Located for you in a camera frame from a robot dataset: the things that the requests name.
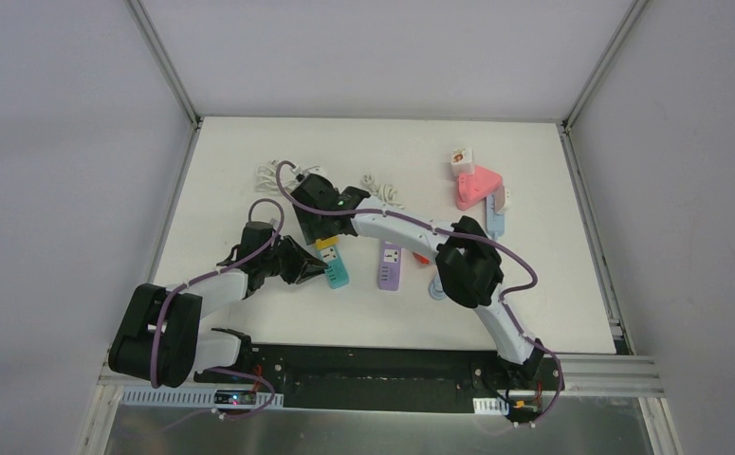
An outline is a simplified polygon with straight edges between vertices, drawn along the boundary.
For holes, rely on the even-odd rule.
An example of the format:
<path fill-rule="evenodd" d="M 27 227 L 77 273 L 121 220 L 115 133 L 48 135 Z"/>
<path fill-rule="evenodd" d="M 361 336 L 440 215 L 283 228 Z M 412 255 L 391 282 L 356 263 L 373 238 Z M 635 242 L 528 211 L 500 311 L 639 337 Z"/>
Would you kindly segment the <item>teal power strip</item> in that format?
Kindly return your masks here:
<path fill-rule="evenodd" d="M 336 246 L 319 250 L 320 258 L 326 264 L 325 278 L 331 289 L 340 289 L 350 283 L 350 276 Z"/>

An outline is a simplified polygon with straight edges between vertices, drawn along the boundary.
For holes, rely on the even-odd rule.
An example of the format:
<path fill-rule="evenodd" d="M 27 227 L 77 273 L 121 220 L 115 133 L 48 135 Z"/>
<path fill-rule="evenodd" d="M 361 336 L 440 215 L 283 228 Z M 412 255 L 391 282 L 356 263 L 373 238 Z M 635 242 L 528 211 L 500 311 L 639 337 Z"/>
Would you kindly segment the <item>purple power strip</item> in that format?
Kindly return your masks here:
<path fill-rule="evenodd" d="M 382 291 L 397 291 L 400 286 L 402 249 L 382 241 L 378 268 L 377 287 Z"/>

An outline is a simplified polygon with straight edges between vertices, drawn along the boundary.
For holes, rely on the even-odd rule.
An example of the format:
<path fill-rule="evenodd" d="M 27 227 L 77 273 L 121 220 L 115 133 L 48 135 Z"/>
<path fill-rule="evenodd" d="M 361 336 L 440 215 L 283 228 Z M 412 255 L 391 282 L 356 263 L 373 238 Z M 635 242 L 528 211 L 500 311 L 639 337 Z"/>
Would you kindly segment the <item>red cube adapter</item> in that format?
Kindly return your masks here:
<path fill-rule="evenodd" d="M 419 262 L 420 264 L 429 264 L 429 263 L 430 263 L 430 260 L 429 260 L 429 259 L 427 259 L 426 257 L 424 257 L 424 256 L 422 256 L 422 255 L 420 255 L 420 254 L 414 253 L 414 254 L 413 254 L 413 256 L 414 256 L 414 258 L 415 258 L 415 259 L 416 259 L 416 260 L 417 260 L 417 261 L 418 261 L 418 262 Z"/>

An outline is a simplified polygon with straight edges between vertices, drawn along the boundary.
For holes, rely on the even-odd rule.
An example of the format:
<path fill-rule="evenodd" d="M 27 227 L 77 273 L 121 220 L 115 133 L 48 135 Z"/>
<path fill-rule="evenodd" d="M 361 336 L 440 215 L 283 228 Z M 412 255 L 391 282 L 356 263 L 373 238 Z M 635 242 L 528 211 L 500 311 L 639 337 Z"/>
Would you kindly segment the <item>light blue power strip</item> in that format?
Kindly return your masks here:
<path fill-rule="evenodd" d="M 487 234 L 493 240 L 498 240 L 505 233 L 504 200 L 491 194 L 486 198 L 486 228 Z"/>

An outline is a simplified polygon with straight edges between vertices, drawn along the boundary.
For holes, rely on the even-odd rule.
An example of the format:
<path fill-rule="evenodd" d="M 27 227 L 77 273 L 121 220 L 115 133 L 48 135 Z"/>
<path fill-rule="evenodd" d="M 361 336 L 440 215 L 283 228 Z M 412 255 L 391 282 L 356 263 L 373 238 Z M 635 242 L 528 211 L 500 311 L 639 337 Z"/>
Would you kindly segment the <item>white plug adapter small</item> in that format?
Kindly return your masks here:
<path fill-rule="evenodd" d="M 493 193 L 493 212 L 496 214 L 504 214 L 511 206 L 511 190 L 506 186 L 501 186 Z"/>

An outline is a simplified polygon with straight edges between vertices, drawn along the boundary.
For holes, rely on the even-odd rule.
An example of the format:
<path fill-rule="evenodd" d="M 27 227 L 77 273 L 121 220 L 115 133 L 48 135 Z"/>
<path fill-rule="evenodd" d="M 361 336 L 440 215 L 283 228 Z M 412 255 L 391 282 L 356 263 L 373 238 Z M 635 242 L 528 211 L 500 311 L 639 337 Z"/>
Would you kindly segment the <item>yellow cube adapter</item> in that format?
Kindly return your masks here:
<path fill-rule="evenodd" d="M 328 247 L 334 246 L 338 242 L 339 238 L 337 236 L 329 237 L 326 239 L 317 240 L 315 242 L 315 247 L 317 250 L 323 250 Z"/>

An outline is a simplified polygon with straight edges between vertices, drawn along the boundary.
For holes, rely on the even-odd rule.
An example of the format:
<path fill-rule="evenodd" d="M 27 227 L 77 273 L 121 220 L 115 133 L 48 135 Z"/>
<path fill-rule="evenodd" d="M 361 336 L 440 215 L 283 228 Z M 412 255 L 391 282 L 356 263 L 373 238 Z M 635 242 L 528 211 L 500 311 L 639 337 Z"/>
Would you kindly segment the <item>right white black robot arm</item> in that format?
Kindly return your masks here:
<path fill-rule="evenodd" d="M 432 261 L 445 295 L 475 312 L 490 334 L 511 386 L 524 389 L 541 376 L 544 349 L 516 316 L 507 297 L 535 287 L 538 277 L 520 256 L 487 237 L 473 218 L 449 224 L 393 207 L 369 192 L 337 190 L 310 173 L 285 194 L 303 234 L 313 240 L 362 236 L 385 241 Z"/>

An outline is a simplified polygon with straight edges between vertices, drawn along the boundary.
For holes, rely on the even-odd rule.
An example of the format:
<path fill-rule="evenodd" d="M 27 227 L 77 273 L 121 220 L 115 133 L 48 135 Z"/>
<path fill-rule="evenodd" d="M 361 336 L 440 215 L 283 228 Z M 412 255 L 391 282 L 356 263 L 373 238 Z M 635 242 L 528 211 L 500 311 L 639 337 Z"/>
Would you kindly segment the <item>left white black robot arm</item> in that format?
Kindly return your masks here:
<path fill-rule="evenodd" d="M 139 285 L 132 294 L 107 362 L 154 388 L 177 388 L 191 375 L 217 368 L 231 383 L 253 374 L 251 339 L 202 319 L 251 297 L 269 278 L 301 284 L 322 275 L 324 261 L 266 222 L 248 222 L 241 241 L 216 269 L 173 287 Z"/>

